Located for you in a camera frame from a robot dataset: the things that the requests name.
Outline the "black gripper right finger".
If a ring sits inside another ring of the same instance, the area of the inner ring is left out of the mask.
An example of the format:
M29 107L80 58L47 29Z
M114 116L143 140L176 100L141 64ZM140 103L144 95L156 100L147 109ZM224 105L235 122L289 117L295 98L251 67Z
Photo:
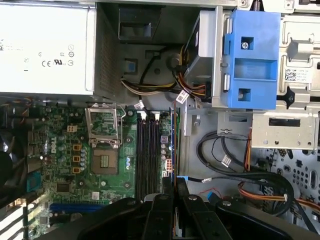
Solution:
M200 240L291 240L293 226L237 200L218 198L214 205L190 194L183 177L176 180L178 223L183 236Z

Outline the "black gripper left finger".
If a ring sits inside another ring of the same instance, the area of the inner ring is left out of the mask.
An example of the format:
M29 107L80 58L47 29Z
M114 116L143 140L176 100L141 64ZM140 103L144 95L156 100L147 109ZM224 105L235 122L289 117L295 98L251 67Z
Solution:
M78 240L171 240L173 238L173 183L162 178L162 192L140 202L124 198L88 216Z

